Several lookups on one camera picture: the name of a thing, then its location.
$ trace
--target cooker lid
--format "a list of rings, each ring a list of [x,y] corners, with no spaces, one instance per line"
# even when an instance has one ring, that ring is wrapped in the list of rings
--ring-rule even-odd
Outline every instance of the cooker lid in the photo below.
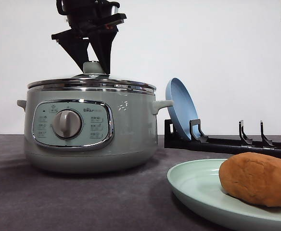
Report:
[[[84,63],[84,74],[72,78],[50,79],[33,82],[28,85],[30,90],[103,90],[128,91],[154,95],[156,87],[147,83],[128,80],[110,79],[103,72],[99,62]]]

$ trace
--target control panel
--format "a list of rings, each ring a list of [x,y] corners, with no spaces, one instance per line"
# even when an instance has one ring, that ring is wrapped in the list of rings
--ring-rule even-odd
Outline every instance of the control panel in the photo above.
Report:
[[[35,110],[34,139],[50,147],[105,146],[114,135],[111,108],[86,100],[42,102]]]

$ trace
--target dark gray table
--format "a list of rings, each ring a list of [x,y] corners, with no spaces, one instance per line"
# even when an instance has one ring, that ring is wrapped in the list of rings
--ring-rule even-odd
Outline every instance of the dark gray table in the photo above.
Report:
[[[231,155],[163,146],[159,136],[158,151],[139,167],[71,176],[32,167],[23,136],[0,135],[0,231],[227,230],[185,207],[173,195],[166,173],[185,161]]]

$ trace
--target brown dough ball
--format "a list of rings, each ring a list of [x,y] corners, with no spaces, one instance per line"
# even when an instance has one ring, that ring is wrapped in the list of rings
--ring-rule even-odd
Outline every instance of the brown dough ball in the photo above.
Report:
[[[254,205],[281,207],[281,159],[257,153],[234,155],[219,169],[222,187]]]

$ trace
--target black dish rack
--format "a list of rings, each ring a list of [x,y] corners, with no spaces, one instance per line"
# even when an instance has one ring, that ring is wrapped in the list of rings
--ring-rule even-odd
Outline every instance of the black dish rack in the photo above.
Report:
[[[240,140],[212,138],[204,135],[201,130],[200,119],[190,120],[191,141],[185,141],[172,126],[170,119],[165,120],[164,147],[175,149],[187,149],[192,151],[213,152],[213,153],[229,153],[239,154],[245,152],[261,153],[281,158],[281,142],[269,140],[264,135],[263,122],[260,121],[261,139],[262,141],[254,141],[247,137],[243,130],[243,120],[239,121]],[[193,132],[193,126],[198,126],[200,137],[196,137]]]

